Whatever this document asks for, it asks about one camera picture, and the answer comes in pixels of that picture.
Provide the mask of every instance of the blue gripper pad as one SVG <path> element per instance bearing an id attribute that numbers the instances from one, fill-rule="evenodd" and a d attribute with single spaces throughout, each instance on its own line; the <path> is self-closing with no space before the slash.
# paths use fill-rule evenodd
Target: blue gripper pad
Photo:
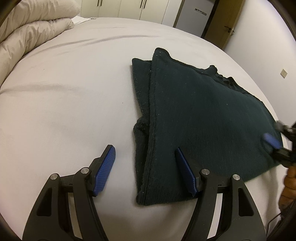
<path id="1" fill-rule="evenodd" d="M 185 182 L 185 186 L 188 192 L 190 192 L 194 197 L 198 193 L 196 189 L 196 179 L 180 148 L 176 150 L 175 157 L 177 165 Z"/>
<path id="2" fill-rule="evenodd" d="M 277 138 L 272 136 L 269 133 L 263 134 L 263 140 L 265 140 L 269 145 L 271 145 L 274 149 L 281 149 L 283 148 L 282 144 L 279 142 Z"/>
<path id="3" fill-rule="evenodd" d="M 109 173 L 115 161 L 115 147 L 111 147 L 108 151 L 105 159 L 103 160 L 96 176 L 95 176 L 95 186 L 93 189 L 94 196 L 97 196 L 99 192 L 103 191 L 105 184 L 107 182 Z"/>

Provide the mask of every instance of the mattress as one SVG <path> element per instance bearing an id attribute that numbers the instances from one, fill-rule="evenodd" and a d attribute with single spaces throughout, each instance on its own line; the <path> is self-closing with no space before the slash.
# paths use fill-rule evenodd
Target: mattress
<path id="1" fill-rule="evenodd" d="M 48 177 L 76 173 L 112 144 L 116 160 L 104 191 L 94 199 L 109 240 L 181 240 L 196 200 L 148 207 L 135 201 L 133 126 L 141 113 L 131 60 L 149 60 L 157 47 L 197 68 L 215 65 L 219 74 L 232 76 L 263 101 L 277 120 L 250 76 L 199 37 L 131 19 L 75 25 L 24 56 L 0 89 L 0 212 L 19 237 Z M 285 172 L 278 166 L 246 183 L 264 225 L 279 213 Z M 209 237 L 215 235 L 221 195 L 217 200 Z"/>

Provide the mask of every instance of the power outlet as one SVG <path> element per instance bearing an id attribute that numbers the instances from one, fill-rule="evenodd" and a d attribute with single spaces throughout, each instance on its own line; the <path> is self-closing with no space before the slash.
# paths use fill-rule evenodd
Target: power outlet
<path id="1" fill-rule="evenodd" d="M 281 76 L 283 76 L 283 78 L 285 78 L 287 74 L 287 71 L 285 71 L 284 69 L 281 71 Z"/>

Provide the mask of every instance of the ribbed knit fabric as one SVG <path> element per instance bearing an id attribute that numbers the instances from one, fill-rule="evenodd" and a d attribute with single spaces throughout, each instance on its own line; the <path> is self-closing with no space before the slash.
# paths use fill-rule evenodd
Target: ribbed knit fabric
<path id="1" fill-rule="evenodd" d="M 183 201 L 187 192 L 174 152 L 184 146 L 203 168 L 248 181 L 278 165 L 262 135 L 275 120 L 265 105 L 215 66 L 197 69 L 161 48 L 152 61 L 133 59 L 133 81 L 142 117 L 134 127 L 136 201 Z"/>

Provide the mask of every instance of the finger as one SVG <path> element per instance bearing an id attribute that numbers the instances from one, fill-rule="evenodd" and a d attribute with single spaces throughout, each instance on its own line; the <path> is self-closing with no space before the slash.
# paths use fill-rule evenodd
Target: finger
<path id="1" fill-rule="evenodd" d="M 286 176 L 284 179 L 284 185 L 286 187 L 296 190 L 296 178 L 290 178 Z"/>
<path id="2" fill-rule="evenodd" d="M 287 171 L 287 176 L 290 178 L 296 178 L 296 167 L 289 166 L 289 169 Z"/>
<path id="3" fill-rule="evenodd" d="M 291 204 L 292 202 L 293 202 L 293 199 L 285 196 L 281 196 L 279 198 L 279 209 L 282 211 L 284 208 L 289 206 L 289 204 Z"/>
<path id="4" fill-rule="evenodd" d="M 291 188 L 285 187 L 281 194 L 285 197 L 296 199 L 296 190 L 293 190 Z"/>

